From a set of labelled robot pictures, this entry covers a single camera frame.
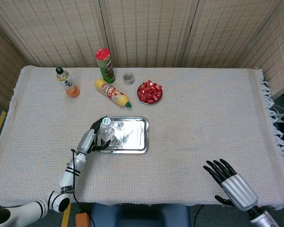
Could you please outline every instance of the woven screen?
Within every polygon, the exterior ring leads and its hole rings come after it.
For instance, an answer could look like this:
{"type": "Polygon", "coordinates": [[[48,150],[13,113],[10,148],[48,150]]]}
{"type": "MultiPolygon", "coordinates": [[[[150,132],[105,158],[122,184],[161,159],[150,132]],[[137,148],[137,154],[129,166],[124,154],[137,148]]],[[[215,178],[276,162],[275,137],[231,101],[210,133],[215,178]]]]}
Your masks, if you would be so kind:
{"type": "Polygon", "coordinates": [[[279,0],[204,0],[182,66],[232,67],[279,0]]]}
{"type": "Polygon", "coordinates": [[[8,110],[21,68],[27,65],[23,56],[0,32],[0,107],[8,110]]]}
{"type": "Polygon", "coordinates": [[[175,67],[192,0],[105,0],[119,67],[175,67]]]}
{"type": "Polygon", "coordinates": [[[0,14],[40,66],[97,66],[103,42],[92,0],[0,0],[0,14]]]}
{"type": "Polygon", "coordinates": [[[272,97],[277,98],[274,94],[284,88],[284,4],[263,28],[240,67],[263,69],[272,97]]]}

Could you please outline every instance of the candy wrapper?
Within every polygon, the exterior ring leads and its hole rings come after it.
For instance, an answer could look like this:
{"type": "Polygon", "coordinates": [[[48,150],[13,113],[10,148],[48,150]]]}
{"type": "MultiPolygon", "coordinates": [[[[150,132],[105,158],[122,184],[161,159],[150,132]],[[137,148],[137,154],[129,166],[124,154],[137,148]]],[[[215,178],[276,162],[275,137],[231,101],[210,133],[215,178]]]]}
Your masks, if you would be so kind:
{"type": "Polygon", "coordinates": [[[162,98],[162,86],[148,80],[138,88],[138,98],[147,104],[154,104],[162,98]]]}

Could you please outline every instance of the silver robotic hand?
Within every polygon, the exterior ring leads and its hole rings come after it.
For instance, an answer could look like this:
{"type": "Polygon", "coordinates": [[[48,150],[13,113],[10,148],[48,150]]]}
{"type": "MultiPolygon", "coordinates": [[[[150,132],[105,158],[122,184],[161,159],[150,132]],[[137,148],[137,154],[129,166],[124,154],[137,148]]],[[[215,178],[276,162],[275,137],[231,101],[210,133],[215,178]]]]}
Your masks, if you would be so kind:
{"type": "Polygon", "coordinates": [[[73,150],[73,158],[67,165],[62,179],[61,190],[52,191],[38,201],[29,204],[0,209],[0,227],[24,227],[43,218],[48,210],[63,212],[70,203],[70,196],[75,192],[75,182],[80,176],[86,163],[85,156],[92,150],[103,150],[108,147],[110,140],[102,147],[95,145],[95,138],[100,128],[102,119],[99,119],[83,135],[78,144],[77,151],[73,150]]]}
{"type": "Polygon", "coordinates": [[[229,199],[216,195],[215,199],[224,205],[234,206],[241,211],[247,211],[250,222],[256,227],[278,227],[269,213],[257,206],[257,195],[236,171],[223,159],[220,162],[206,161],[203,168],[223,188],[229,199]]]}

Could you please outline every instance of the pringles can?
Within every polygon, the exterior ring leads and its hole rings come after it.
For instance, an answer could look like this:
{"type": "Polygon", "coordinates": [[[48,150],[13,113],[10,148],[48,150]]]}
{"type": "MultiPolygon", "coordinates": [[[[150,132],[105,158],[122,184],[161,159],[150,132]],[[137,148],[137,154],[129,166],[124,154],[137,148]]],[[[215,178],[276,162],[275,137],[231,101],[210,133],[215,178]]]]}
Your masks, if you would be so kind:
{"type": "Polygon", "coordinates": [[[96,52],[95,57],[103,79],[107,83],[113,83],[115,81],[115,75],[110,51],[106,48],[100,49],[96,52]]]}

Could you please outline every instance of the white tablecloth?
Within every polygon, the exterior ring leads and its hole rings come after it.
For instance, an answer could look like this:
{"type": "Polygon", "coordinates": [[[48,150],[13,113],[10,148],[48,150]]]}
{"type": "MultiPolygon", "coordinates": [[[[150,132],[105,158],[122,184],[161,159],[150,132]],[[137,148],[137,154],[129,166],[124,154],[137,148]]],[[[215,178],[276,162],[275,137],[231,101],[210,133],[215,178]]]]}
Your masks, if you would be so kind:
{"type": "Polygon", "coordinates": [[[80,201],[217,204],[214,195],[225,193],[202,166],[223,158],[247,180],[260,205],[284,206],[284,147],[272,126],[272,100],[260,70],[116,68],[113,85],[129,96],[132,109],[95,89],[98,68],[66,70],[80,87],[77,98],[66,96],[54,68],[21,71],[0,137],[0,205],[59,191],[70,149],[90,125],[104,115],[128,115],[149,120],[149,150],[87,156],[76,184],[80,201]],[[122,80],[126,71],[135,76],[130,86],[122,80]],[[148,79],[163,86],[156,105],[136,96],[148,79]]]}

